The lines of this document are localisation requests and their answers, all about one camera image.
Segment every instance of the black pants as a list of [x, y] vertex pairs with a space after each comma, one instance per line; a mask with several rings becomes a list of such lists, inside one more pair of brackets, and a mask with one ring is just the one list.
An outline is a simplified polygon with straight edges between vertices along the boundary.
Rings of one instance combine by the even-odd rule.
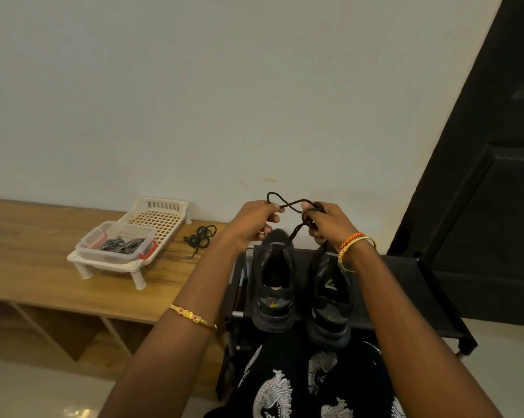
[[254, 353], [216, 417], [404, 417], [372, 332], [352, 332], [340, 352], [312, 343], [304, 323], [270, 336]]

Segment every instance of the white floor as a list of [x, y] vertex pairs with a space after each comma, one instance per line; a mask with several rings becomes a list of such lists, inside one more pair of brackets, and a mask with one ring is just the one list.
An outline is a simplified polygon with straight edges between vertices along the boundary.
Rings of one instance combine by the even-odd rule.
[[[524, 327], [466, 320], [479, 347], [465, 365], [505, 418], [524, 418]], [[89, 377], [0, 361], [0, 418], [93, 418], [113, 386]], [[191, 398], [183, 415], [202, 417], [217, 404]]]

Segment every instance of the black shoe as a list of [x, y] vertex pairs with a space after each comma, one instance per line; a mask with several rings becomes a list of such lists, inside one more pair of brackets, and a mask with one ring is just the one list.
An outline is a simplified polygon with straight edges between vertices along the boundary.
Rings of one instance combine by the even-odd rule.
[[312, 256], [307, 281], [311, 306], [307, 333], [317, 345], [337, 351], [349, 343], [352, 286], [352, 275], [338, 266], [335, 249], [322, 245]]
[[252, 322], [268, 333], [293, 327], [293, 243], [282, 229], [268, 233], [252, 264], [254, 295]]

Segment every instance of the white plastic basket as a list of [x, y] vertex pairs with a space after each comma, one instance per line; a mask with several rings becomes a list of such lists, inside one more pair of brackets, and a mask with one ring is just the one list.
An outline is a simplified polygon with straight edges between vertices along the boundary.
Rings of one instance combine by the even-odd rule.
[[143, 289], [146, 287], [146, 282], [140, 272], [140, 268], [154, 260], [183, 221], [187, 224], [192, 222], [188, 202], [153, 197], [138, 198], [134, 201], [132, 209], [114, 223], [133, 224], [156, 229], [152, 245], [148, 247], [149, 249], [147, 249], [146, 253], [143, 251], [142, 257], [139, 256], [124, 264], [114, 264], [106, 261], [105, 258], [98, 260], [91, 259], [86, 254], [83, 256], [82, 250], [77, 247], [69, 254], [67, 259], [76, 266], [83, 279], [91, 278], [93, 275], [91, 268], [95, 267], [119, 273], [130, 273], [136, 288]]
[[[110, 262], [111, 264], [125, 264], [126, 262], [131, 262], [139, 258], [147, 259], [147, 251], [150, 245], [152, 245], [152, 248], [157, 246], [154, 243], [155, 233], [156, 228], [152, 226], [106, 221], [82, 238], [76, 250], [82, 258], [87, 260], [104, 261]], [[122, 237], [125, 241], [144, 238], [144, 241], [130, 254], [100, 250], [100, 247], [107, 239], [115, 239], [118, 237]]]

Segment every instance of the bracelet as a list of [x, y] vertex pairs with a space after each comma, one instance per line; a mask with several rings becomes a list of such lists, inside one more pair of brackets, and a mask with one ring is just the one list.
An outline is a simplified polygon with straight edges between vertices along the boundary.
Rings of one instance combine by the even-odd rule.
[[347, 245], [349, 242], [351, 242], [353, 239], [355, 239], [357, 236], [366, 236], [363, 232], [354, 233], [351, 236], [349, 236], [345, 242], [341, 244], [341, 246], [338, 249], [338, 252], [341, 252], [343, 248], [345, 248], [345, 245]]
[[342, 250], [337, 255], [337, 263], [344, 271], [347, 271], [349, 273], [354, 273], [355, 272], [355, 270], [350, 270], [350, 269], [347, 269], [347, 268], [345, 268], [343, 266], [343, 255], [345, 255], [345, 253], [347, 252], [347, 250], [349, 249], [349, 247], [351, 245], [354, 245], [358, 241], [362, 241], [362, 240], [365, 240], [365, 239], [368, 239], [368, 240], [372, 241], [372, 243], [374, 244], [374, 249], [376, 249], [376, 241], [373, 238], [368, 237], [368, 236], [360, 236], [360, 237], [358, 237], [358, 238], [356, 238], [354, 240], [351, 240], [351, 242], [348, 242], [347, 245], [343, 246]]
[[217, 326], [215, 324], [210, 324], [208, 321], [204, 320], [200, 316], [197, 316], [192, 311], [188, 311], [186, 309], [183, 309], [181, 307], [177, 307], [174, 304], [171, 304], [169, 307], [173, 311], [175, 311], [180, 316], [184, 316], [185, 318], [188, 318], [189, 320], [194, 321], [196, 324], [202, 324], [206, 327], [208, 327], [210, 330], [217, 330]]

